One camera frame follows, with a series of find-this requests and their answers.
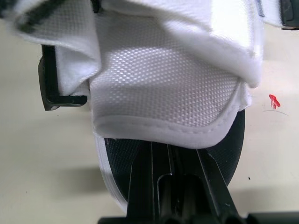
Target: black plastic bracket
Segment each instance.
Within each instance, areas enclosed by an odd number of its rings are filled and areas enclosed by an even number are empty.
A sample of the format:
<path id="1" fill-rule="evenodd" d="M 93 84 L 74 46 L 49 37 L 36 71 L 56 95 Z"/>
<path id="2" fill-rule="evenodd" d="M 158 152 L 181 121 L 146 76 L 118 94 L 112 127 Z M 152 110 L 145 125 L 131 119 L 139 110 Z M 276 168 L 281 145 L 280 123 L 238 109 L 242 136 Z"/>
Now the black plastic bracket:
<path id="1" fill-rule="evenodd" d="M 284 27 L 299 28 L 299 0 L 280 0 L 280 12 Z"/>
<path id="2" fill-rule="evenodd" d="M 58 88 L 55 47 L 42 46 L 43 56 L 38 65 L 39 84 L 46 111 L 53 111 L 61 106 L 83 106 L 86 96 L 60 96 Z"/>
<path id="3" fill-rule="evenodd" d="M 236 210 L 215 159 L 205 150 L 152 142 L 132 164 L 127 217 L 98 224 L 298 224 L 299 213 Z"/>

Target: stitched edge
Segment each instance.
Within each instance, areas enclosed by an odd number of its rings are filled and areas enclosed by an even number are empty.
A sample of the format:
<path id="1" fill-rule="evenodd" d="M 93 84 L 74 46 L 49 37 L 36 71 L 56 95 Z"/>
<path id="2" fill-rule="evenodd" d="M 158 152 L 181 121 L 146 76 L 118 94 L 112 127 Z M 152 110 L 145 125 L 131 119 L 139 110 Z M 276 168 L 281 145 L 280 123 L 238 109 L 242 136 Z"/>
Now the stitched edge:
<path id="1" fill-rule="evenodd" d="M 182 128 L 177 128 L 177 127 L 172 127 L 170 125 L 165 125 L 165 126 L 160 126 L 160 125 L 157 125 L 157 124 L 146 124 L 146 123 L 137 123 L 137 122 L 126 122 L 126 121 L 122 121 L 122 122 L 113 122 L 113 121 L 108 121 L 108 122 L 97 122 L 96 123 L 96 126 L 102 126 L 102 125 L 109 125 L 109 124 L 118 124 L 118 125 L 130 125 L 130 126 L 144 126 L 144 127 L 153 127 L 153 128 L 158 128 L 158 129 L 168 129 L 168 130 L 171 130 L 173 132 L 181 132 L 181 133 L 188 133 L 188 134 L 205 134 L 205 133 L 210 133 L 216 129 L 218 129 L 220 126 L 222 126 L 228 119 L 229 119 L 229 115 L 232 113 L 232 112 L 237 112 L 239 106 L 232 106 L 231 109 L 227 112 L 227 114 L 225 115 L 224 119 L 219 123 L 217 124 L 215 127 L 207 130 L 207 131 L 187 131 L 187 130 L 183 130 Z M 118 116 L 107 116 L 107 117 L 102 117 L 101 119 L 107 119 L 109 117 L 118 117 Z M 122 116 L 123 118 L 127 117 L 127 118 L 137 118 L 137 117 L 133 117 L 133 116 Z M 165 121 L 162 121 L 162 120 L 157 120 L 157 119 L 153 119 L 155 121 L 160 121 L 160 122 L 163 122 L 165 123 Z"/>

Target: white fabric trim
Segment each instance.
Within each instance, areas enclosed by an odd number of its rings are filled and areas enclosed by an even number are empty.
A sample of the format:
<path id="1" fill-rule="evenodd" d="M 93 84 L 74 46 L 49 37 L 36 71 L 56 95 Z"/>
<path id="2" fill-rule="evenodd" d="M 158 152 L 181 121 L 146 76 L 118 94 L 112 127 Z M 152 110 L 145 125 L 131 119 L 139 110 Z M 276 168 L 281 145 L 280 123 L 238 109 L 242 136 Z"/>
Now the white fabric trim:
<path id="1" fill-rule="evenodd" d="M 105 138 L 157 141 L 192 149 L 218 144 L 228 133 L 240 107 L 237 98 L 244 94 L 245 83 L 239 83 L 225 111 L 205 127 L 186 127 L 171 122 L 130 116 L 105 116 L 93 121 L 95 132 Z"/>
<path id="2" fill-rule="evenodd" d="M 119 191 L 116 182 L 114 180 L 111 167 L 109 164 L 107 151 L 106 151 L 106 145 L 105 145 L 105 139 L 100 137 L 97 133 L 94 133 L 94 137 L 96 140 L 96 147 L 99 155 L 99 161 L 100 161 L 100 169 L 103 176 L 104 183 L 109 191 L 109 193 L 112 195 L 112 197 L 115 199 L 119 207 L 124 211 L 127 212 L 127 206 L 128 203 L 125 200 L 125 198 L 122 196 L 121 192 Z"/>

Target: red ink mark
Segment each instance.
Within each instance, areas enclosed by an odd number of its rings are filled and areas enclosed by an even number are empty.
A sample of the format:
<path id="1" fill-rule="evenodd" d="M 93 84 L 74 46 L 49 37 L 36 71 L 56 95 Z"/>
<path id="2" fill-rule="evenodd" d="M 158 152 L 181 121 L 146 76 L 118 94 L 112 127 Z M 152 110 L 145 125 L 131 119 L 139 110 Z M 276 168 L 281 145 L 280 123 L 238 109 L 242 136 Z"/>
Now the red ink mark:
<path id="1" fill-rule="evenodd" d="M 276 110 L 276 107 L 280 107 L 280 103 L 279 101 L 276 99 L 276 96 L 273 95 L 269 95 L 270 99 L 271 99 L 271 107 Z"/>

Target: black plastic clip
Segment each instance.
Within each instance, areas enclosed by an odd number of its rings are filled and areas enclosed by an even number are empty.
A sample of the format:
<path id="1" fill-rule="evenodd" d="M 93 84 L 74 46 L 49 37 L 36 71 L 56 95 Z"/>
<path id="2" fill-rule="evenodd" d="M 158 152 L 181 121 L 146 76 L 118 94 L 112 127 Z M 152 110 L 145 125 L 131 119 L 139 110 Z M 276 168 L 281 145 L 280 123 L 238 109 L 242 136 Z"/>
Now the black plastic clip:
<path id="1" fill-rule="evenodd" d="M 280 12 L 284 27 L 299 28 L 299 0 L 280 0 Z"/>
<path id="2" fill-rule="evenodd" d="M 39 85 L 46 111 L 61 106 L 83 106 L 86 96 L 60 96 L 58 88 L 55 47 L 42 45 L 43 56 L 38 65 Z"/>

